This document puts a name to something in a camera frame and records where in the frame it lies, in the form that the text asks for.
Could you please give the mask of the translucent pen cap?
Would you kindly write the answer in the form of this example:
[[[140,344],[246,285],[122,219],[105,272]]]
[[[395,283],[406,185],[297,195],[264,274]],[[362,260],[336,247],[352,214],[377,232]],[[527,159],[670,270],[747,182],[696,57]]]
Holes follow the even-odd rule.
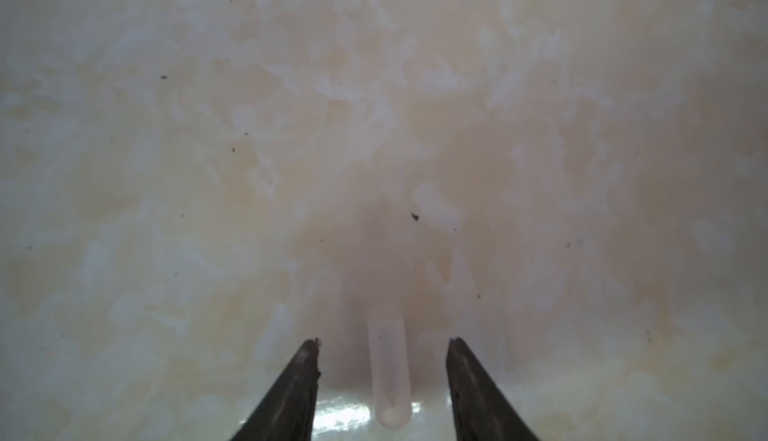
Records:
[[[367,329],[375,418],[398,430],[412,417],[405,324],[401,317],[374,317]]]

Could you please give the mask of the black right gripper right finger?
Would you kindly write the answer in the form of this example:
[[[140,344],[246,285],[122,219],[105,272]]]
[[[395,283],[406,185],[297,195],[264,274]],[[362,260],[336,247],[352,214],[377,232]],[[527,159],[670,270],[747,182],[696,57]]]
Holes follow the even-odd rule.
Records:
[[[449,341],[446,372],[457,440],[539,440],[462,338]]]

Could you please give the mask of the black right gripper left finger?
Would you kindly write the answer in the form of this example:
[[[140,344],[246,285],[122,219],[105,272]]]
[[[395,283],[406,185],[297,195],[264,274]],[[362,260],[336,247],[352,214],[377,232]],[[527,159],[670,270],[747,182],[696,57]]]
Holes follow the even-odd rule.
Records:
[[[307,441],[316,410],[320,341],[308,339],[298,348],[232,441]]]

